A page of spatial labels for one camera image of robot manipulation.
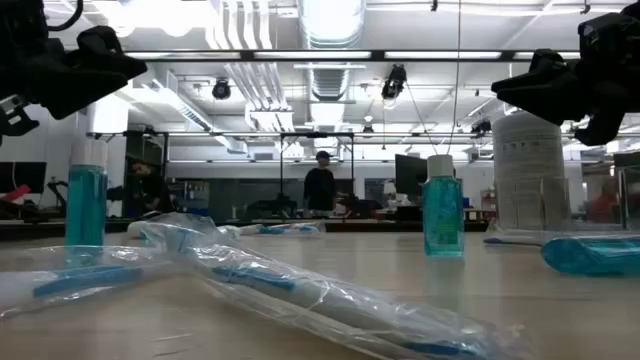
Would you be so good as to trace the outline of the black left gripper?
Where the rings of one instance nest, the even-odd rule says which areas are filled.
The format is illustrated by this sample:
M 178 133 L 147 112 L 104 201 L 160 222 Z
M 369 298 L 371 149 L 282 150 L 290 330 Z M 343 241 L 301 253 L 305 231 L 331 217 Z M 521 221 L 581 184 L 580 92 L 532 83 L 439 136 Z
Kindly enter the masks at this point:
M 78 5 L 65 22 L 50 26 L 42 0 L 1 0 L 1 136 L 23 136 L 39 126 L 25 111 L 31 104 L 41 105 L 60 120 L 147 71 L 143 60 L 125 54 L 115 30 L 103 25 L 76 38 L 79 62 L 102 71 L 28 70 L 37 57 L 64 50 L 49 32 L 66 30 L 77 21 Z

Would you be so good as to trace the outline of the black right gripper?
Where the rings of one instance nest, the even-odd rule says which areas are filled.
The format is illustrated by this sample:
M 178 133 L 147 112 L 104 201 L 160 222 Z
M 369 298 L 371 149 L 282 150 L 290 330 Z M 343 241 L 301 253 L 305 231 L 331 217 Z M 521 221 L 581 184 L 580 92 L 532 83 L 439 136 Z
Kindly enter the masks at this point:
M 580 57 L 551 49 L 533 53 L 529 70 L 496 81 L 497 97 L 552 124 L 580 121 L 576 132 L 585 145 L 604 145 L 618 134 L 625 115 L 639 111 L 639 11 L 624 9 L 578 25 Z M 561 91 L 583 92 L 587 110 Z

